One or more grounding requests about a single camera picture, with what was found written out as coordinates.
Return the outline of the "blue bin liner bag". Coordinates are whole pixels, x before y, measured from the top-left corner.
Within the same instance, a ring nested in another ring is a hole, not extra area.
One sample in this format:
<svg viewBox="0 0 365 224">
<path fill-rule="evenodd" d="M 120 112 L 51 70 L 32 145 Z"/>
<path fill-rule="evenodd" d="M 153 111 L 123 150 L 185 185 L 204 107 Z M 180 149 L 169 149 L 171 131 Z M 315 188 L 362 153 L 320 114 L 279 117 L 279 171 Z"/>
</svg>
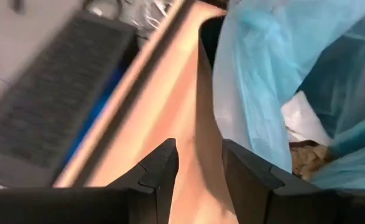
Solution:
<svg viewBox="0 0 365 224">
<path fill-rule="evenodd" d="M 299 91 L 336 157 L 311 182 L 365 189 L 365 0 L 241 0 L 228 11 L 213 71 L 222 136 L 291 173 L 281 108 Z"/>
</svg>

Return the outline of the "white orange-print wrapper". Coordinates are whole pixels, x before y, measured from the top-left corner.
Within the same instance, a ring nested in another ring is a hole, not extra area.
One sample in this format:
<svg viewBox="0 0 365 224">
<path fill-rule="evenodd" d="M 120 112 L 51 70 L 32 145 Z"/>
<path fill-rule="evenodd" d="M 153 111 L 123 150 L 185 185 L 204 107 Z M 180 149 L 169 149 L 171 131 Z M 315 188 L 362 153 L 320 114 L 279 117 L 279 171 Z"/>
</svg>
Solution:
<svg viewBox="0 0 365 224">
<path fill-rule="evenodd" d="M 281 108 L 289 142 L 314 141 L 329 146 L 331 138 L 321 125 L 303 91 L 296 93 Z"/>
</svg>

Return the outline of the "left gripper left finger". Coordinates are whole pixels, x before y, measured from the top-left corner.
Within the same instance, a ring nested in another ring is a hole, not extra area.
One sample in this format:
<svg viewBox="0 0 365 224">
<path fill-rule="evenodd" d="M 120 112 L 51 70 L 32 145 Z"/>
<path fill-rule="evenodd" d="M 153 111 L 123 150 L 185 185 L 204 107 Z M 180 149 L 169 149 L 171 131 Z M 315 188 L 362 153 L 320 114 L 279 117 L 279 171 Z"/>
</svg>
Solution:
<svg viewBox="0 0 365 224">
<path fill-rule="evenodd" d="M 166 139 L 111 182 L 119 195 L 111 224 L 169 224 L 178 166 L 176 140 Z"/>
</svg>

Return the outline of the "big brown paper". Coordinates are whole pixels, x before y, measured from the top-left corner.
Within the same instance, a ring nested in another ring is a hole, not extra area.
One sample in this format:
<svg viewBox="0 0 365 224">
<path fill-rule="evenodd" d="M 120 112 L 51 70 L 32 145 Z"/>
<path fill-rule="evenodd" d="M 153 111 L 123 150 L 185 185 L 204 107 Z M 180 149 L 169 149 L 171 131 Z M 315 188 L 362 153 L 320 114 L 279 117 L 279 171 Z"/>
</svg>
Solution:
<svg viewBox="0 0 365 224">
<path fill-rule="evenodd" d="M 303 180 L 310 180 L 322 167 L 336 157 L 327 146 L 312 140 L 289 143 L 292 158 L 292 173 Z"/>
</svg>

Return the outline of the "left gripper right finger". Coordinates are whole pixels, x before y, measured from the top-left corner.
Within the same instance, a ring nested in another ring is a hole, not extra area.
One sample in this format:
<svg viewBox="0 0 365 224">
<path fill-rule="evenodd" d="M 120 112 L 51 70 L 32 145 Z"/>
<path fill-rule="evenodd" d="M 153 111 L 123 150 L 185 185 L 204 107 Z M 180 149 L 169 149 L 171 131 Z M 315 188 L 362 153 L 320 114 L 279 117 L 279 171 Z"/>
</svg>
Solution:
<svg viewBox="0 0 365 224">
<path fill-rule="evenodd" d="M 224 175 L 239 224 L 317 224 L 312 184 L 257 156 L 238 143 L 222 145 Z"/>
</svg>

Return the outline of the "black floor mat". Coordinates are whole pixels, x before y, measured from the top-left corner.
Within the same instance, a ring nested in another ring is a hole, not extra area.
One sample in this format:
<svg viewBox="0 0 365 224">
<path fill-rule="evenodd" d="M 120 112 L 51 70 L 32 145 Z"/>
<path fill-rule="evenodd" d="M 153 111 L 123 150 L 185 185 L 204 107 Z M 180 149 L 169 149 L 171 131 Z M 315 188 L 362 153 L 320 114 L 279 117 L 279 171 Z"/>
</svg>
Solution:
<svg viewBox="0 0 365 224">
<path fill-rule="evenodd" d="M 80 11 L 0 97 L 0 185 L 51 186 L 135 39 L 133 26 Z"/>
</svg>

